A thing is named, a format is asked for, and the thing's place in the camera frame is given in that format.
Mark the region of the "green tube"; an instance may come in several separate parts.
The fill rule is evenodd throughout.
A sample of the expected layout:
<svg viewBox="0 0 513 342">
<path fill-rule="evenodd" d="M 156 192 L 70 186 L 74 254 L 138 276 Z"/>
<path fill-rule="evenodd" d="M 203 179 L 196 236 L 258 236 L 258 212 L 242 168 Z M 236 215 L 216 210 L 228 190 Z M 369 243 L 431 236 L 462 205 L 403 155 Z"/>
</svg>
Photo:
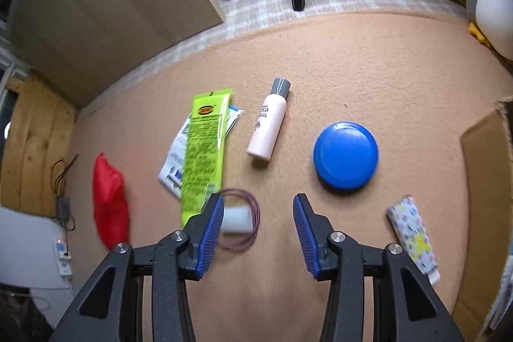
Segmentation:
<svg viewBox="0 0 513 342">
<path fill-rule="evenodd" d="M 223 182 L 225 136 L 232 90 L 211 91 L 194 97 L 186 141 L 181 222 L 199 214 Z"/>
</svg>

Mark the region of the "small penguin plush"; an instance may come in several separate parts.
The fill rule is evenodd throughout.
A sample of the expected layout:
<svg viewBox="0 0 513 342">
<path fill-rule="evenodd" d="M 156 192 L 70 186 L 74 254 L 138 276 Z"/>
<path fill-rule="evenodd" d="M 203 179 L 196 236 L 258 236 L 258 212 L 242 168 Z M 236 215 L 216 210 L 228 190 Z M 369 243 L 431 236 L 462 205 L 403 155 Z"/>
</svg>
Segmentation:
<svg viewBox="0 0 513 342">
<path fill-rule="evenodd" d="M 512 0 L 466 0 L 469 20 L 491 46 L 505 59 L 512 60 Z"/>
</svg>

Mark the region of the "small white block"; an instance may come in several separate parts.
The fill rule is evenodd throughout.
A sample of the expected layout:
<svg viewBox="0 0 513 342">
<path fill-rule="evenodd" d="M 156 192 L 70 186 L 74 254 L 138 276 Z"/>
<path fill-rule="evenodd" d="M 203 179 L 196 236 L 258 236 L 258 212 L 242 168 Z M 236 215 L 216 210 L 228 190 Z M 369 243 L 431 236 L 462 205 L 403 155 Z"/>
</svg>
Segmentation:
<svg viewBox="0 0 513 342">
<path fill-rule="evenodd" d="M 249 206 L 225 207 L 221 226 L 222 233 L 248 234 L 253 231 L 253 212 Z"/>
</svg>

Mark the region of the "small pink bottle grey cap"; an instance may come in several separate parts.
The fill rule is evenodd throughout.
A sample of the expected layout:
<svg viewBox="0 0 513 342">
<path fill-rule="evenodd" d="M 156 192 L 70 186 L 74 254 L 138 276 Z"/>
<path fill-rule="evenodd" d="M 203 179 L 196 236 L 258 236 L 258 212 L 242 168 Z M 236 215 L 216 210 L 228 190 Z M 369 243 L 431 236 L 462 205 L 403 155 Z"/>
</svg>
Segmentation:
<svg viewBox="0 0 513 342">
<path fill-rule="evenodd" d="M 290 82 L 287 79 L 278 77 L 273 81 L 256 120 L 247 154 L 265 162 L 270 161 L 286 112 L 289 91 Z"/>
</svg>

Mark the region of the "wooden cabinet panel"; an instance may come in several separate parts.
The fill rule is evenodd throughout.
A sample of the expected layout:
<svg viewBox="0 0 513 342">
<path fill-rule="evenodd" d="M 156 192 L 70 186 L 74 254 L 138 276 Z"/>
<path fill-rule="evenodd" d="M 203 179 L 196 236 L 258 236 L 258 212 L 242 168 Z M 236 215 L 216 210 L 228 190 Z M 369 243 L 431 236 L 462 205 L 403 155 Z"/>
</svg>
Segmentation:
<svg viewBox="0 0 513 342">
<path fill-rule="evenodd" d="M 12 0 L 15 54 L 78 107 L 154 55 L 223 22 L 215 0 Z"/>
</svg>

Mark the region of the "blue round container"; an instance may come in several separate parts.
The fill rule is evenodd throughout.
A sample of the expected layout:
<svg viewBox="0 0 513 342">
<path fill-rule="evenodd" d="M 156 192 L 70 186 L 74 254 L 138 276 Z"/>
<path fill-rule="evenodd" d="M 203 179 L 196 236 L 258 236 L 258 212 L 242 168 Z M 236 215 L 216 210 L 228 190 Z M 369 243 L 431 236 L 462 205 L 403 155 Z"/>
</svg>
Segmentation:
<svg viewBox="0 0 513 342">
<path fill-rule="evenodd" d="M 328 126 L 315 141 L 313 163 L 318 177 L 337 190 L 356 190 L 373 177 L 379 150 L 372 133 L 353 121 Z"/>
</svg>

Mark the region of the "white appliance with socket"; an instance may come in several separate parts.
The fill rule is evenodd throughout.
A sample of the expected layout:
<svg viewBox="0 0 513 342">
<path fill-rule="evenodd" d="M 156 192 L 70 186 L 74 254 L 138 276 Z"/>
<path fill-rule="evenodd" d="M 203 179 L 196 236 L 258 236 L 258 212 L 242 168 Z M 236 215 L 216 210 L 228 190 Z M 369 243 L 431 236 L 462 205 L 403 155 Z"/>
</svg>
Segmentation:
<svg viewBox="0 0 513 342">
<path fill-rule="evenodd" d="M 55 243 L 62 228 L 48 218 L 1 208 L 1 283 L 27 289 L 51 327 L 74 299 L 70 278 L 57 266 Z"/>
</svg>

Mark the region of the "white blue sachet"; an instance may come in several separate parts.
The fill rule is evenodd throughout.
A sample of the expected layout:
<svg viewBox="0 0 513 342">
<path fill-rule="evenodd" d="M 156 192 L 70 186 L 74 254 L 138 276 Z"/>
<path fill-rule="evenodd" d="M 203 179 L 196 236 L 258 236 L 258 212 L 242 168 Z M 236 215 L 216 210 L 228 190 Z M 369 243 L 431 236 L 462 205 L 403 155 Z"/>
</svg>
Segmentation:
<svg viewBox="0 0 513 342">
<path fill-rule="evenodd" d="M 237 121 L 242 117 L 244 111 L 233 105 L 229 107 L 225 137 L 231 132 Z M 186 143 L 188 138 L 190 114 L 181 126 L 179 132 L 171 143 L 169 153 L 160 170 L 158 179 L 160 182 L 179 200 L 182 197 L 183 171 L 185 163 Z M 205 198 L 208 200 L 211 194 L 219 191 L 220 186 L 208 186 Z"/>
</svg>

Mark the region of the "red cloth pouch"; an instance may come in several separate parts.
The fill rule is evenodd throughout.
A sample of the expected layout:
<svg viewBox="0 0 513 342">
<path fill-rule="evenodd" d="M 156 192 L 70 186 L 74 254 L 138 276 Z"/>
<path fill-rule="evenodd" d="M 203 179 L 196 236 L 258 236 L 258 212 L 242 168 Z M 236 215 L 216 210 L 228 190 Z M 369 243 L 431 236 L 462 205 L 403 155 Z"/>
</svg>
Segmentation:
<svg viewBox="0 0 513 342">
<path fill-rule="evenodd" d="M 93 215 L 98 235 L 110 251 L 130 239 L 129 205 L 125 196 L 124 177 L 100 153 L 93 169 Z"/>
</svg>

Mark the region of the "cardboard box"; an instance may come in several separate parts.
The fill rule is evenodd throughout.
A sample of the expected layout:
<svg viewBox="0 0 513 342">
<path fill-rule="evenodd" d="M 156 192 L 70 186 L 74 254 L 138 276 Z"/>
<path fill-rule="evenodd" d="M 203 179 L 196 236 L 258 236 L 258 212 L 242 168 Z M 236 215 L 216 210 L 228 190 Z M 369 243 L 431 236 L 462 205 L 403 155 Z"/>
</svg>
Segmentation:
<svg viewBox="0 0 513 342">
<path fill-rule="evenodd" d="M 512 99 L 461 136 L 469 195 L 469 240 L 453 318 L 479 341 L 506 291 L 512 240 Z"/>
</svg>

